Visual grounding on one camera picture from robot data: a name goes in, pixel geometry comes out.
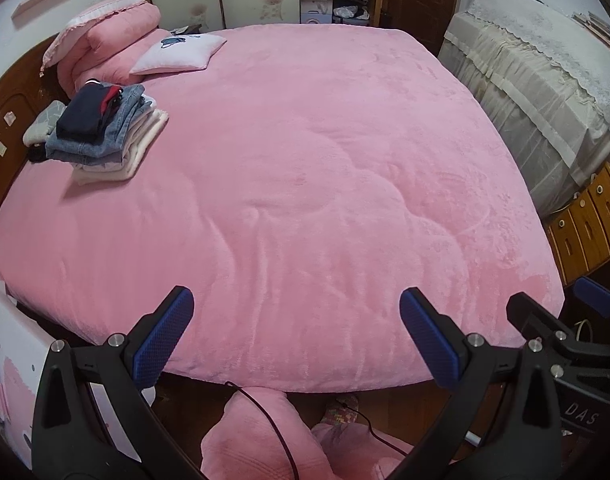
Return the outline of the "pink plush bed blanket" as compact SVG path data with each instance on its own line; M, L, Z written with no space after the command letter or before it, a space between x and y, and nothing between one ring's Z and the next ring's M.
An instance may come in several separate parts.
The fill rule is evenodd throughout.
M195 299L168 370L282 391L428 378L398 301L517 346L506 302L562 309L518 166L480 104L391 29L230 29L201 72L154 77L169 119L134 177L26 166L0 208L0 278L102 342L176 285Z

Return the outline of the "white printed small pillow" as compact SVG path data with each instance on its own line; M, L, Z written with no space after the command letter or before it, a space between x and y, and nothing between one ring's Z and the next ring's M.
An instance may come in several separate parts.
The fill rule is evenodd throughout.
M206 70L227 39L213 34L176 35L156 42L131 67L130 74L148 76Z

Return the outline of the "folded cream white clothes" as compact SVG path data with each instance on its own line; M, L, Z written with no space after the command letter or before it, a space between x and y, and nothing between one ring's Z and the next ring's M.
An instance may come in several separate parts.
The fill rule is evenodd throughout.
M99 166L75 165L72 179L78 184L119 182L131 179L137 172L150 145L168 123L169 115L156 108L128 130L121 162L104 162Z

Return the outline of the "cream lace covered furniture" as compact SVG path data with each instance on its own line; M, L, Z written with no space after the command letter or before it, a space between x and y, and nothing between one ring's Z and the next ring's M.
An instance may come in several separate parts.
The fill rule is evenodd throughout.
M610 162L610 50L537 0L472 0L439 61L483 107L540 217Z

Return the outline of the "white cardboard box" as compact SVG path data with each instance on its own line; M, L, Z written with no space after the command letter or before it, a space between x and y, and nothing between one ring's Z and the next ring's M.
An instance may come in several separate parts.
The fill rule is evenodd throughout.
M0 420L2 434L32 466L32 421L40 378L54 337L20 312L0 280Z

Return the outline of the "wooden drawer cabinet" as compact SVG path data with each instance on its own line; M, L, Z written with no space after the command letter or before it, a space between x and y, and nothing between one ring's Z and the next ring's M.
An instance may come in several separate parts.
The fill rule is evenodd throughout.
M610 288L610 163L544 225L564 286L589 276Z

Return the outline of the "grey folded cloth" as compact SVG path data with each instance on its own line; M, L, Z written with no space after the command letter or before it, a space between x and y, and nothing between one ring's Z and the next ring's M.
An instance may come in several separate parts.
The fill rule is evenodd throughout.
M52 101L26 129L23 134L23 144L28 148L33 145L45 144L64 110L66 110L66 105L63 102Z

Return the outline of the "pink cushion on floor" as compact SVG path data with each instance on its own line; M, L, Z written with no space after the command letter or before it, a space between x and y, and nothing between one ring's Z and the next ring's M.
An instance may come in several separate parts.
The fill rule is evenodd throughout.
M201 443L209 479L385 479L412 446L375 430L358 398L341 394L308 427L284 392L233 393Z

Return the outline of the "wooden headboard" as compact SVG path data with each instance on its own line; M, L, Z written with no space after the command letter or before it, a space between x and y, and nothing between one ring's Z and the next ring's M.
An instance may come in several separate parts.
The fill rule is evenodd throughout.
M51 42L32 47L0 77L0 207L26 164L23 134L52 101L68 102L56 68L41 68Z

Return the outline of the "navy red varsity jacket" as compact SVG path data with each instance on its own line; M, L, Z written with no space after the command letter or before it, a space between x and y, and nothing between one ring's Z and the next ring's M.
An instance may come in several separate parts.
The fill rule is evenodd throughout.
M122 87L88 81L74 95L56 123L58 140L94 143L112 120L122 102Z

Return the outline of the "folded blue jeans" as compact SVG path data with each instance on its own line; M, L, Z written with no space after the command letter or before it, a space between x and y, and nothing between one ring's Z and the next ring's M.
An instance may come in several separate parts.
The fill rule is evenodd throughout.
M47 159L89 166L120 162L131 124L153 110L144 92L143 84L88 81L47 137Z

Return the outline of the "folded pink quilt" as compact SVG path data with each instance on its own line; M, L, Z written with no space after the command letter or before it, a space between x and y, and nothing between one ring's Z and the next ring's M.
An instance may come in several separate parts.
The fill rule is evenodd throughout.
M58 83L73 96L88 80L138 84L132 69L169 32L160 10L145 0L104 0L72 18L42 57L41 73L56 69Z

